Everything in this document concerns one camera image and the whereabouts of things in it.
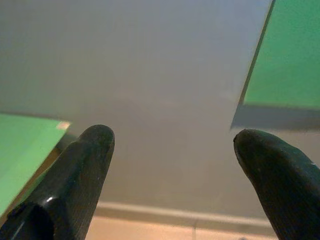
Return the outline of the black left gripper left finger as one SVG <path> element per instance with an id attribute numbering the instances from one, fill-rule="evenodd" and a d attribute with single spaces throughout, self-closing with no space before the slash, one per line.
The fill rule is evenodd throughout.
<path id="1" fill-rule="evenodd" d="M 0 240 L 85 240 L 114 148 L 110 127 L 87 128 L 8 213 Z"/>

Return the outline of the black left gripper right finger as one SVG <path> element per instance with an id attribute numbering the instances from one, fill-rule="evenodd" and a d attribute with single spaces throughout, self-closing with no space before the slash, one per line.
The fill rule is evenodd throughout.
<path id="1" fill-rule="evenodd" d="M 240 131 L 233 147 L 278 239 L 320 240 L 320 167 L 261 130 Z"/>

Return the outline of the green board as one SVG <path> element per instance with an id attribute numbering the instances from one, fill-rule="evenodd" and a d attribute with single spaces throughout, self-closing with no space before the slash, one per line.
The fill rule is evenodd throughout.
<path id="1" fill-rule="evenodd" d="M 320 110 L 320 0 L 272 0 L 241 101 Z"/>
<path id="2" fill-rule="evenodd" d="M 68 121 L 0 113 L 0 217 L 70 125 Z"/>

